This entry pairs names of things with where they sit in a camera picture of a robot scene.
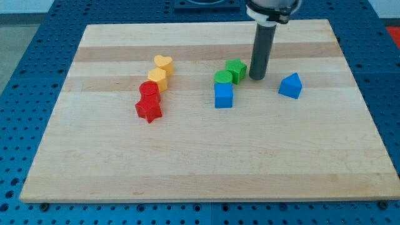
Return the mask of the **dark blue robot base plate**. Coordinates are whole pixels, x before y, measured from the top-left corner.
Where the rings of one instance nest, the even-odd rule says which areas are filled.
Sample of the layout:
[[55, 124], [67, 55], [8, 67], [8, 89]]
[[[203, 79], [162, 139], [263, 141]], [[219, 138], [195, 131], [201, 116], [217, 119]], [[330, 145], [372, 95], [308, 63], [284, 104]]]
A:
[[241, 0], [174, 0], [175, 11], [240, 9]]

